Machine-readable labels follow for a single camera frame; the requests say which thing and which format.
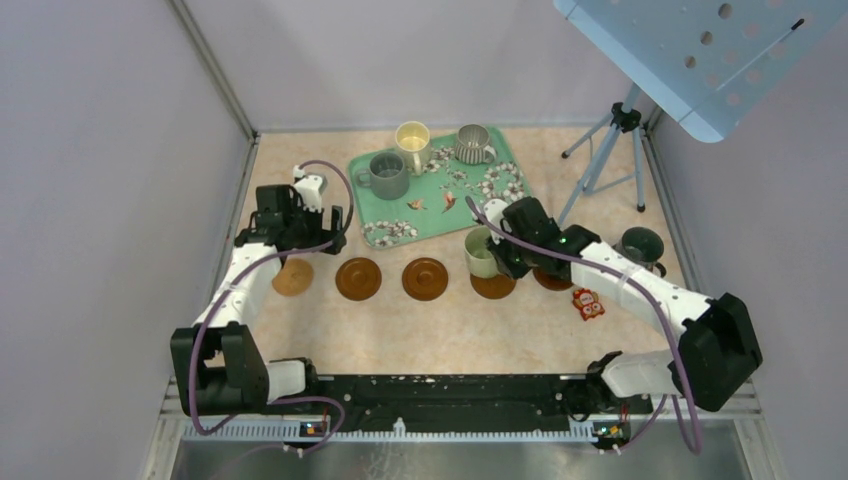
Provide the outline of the dark brown wooden coaster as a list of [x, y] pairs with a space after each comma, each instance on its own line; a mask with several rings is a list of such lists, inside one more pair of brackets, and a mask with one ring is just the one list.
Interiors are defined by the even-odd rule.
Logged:
[[376, 262], [365, 257], [345, 261], [337, 270], [335, 284], [339, 293], [352, 301], [374, 296], [382, 285], [382, 271]]
[[432, 301], [440, 297], [449, 284], [449, 274], [442, 262], [430, 257], [411, 261], [403, 270], [404, 291], [418, 301]]
[[533, 276], [540, 286], [551, 291], [566, 291], [574, 286], [572, 282], [552, 276], [539, 268], [533, 270]]
[[473, 290], [483, 298], [499, 300], [509, 296], [516, 287], [516, 281], [506, 275], [496, 275], [490, 278], [482, 278], [475, 275], [469, 276]]

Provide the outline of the light green mug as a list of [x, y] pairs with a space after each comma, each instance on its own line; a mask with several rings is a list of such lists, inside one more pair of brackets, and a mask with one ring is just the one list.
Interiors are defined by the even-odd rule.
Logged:
[[486, 246], [490, 237], [490, 230], [486, 227], [474, 228], [465, 236], [464, 257], [472, 276], [490, 279], [499, 274], [497, 262]]

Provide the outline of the light tan wooden coaster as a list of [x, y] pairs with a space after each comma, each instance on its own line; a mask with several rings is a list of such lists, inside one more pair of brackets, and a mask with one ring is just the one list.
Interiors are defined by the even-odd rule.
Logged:
[[287, 260], [272, 280], [272, 288], [285, 297], [295, 297], [305, 293], [314, 280], [312, 265], [302, 259]]

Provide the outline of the dark green mug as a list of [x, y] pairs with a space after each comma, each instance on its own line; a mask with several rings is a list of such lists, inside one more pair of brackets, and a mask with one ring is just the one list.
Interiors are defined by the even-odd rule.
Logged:
[[664, 242], [658, 233], [649, 228], [635, 226], [627, 229], [614, 249], [661, 278], [667, 275], [666, 267], [660, 262], [665, 252]]

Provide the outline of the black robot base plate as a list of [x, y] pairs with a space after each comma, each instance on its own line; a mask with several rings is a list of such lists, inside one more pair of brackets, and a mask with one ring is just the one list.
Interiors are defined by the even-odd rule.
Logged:
[[327, 416], [344, 432], [387, 432], [401, 420], [412, 433], [513, 433], [653, 411], [649, 399], [619, 399], [583, 374], [319, 376], [294, 400], [262, 412]]

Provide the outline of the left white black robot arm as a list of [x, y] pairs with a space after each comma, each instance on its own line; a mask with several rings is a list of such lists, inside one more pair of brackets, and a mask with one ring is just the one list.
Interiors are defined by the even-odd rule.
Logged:
[[235, 238], [230, 266], [210, 305], [177, 329], [170, 351], [179, 398], [190, 416], [262, 413], [283, 401], [297, 413], [319, 404], [320, 386], [306, 358], [266, 362], [250, 331], [271, 284], [294, 253], [335, 255], [346, 244], [352, 214], [340, 206], [312, 209], [304, 185], [263, 186], [248, 225]]

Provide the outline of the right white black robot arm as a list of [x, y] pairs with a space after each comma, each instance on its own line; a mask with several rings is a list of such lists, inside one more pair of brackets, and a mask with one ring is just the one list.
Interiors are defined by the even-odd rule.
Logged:
[[617, 252], [599, 235], [573, 224], [560, 228], [538, 199], [467, 204], [486, 226], [486, 247], [498, 270], [521, 279], [533, 269], [588, 289], [665, 336], [664, 350], [611, 354], [586, 385], [589, 404], [612, 412], [626, 397], [680, 394], [717, 412], [760, 367], [763, 358], [745, 303], [725, 293], [711, 298], [677, 286]]

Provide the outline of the ribbed grey mug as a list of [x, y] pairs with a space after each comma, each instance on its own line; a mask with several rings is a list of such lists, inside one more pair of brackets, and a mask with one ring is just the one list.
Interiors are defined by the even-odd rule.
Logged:
[[455, 158], [467, 165], [488, 164], [497, 159], [489, 130], [479, 124], [466, 124], [456, 133]]

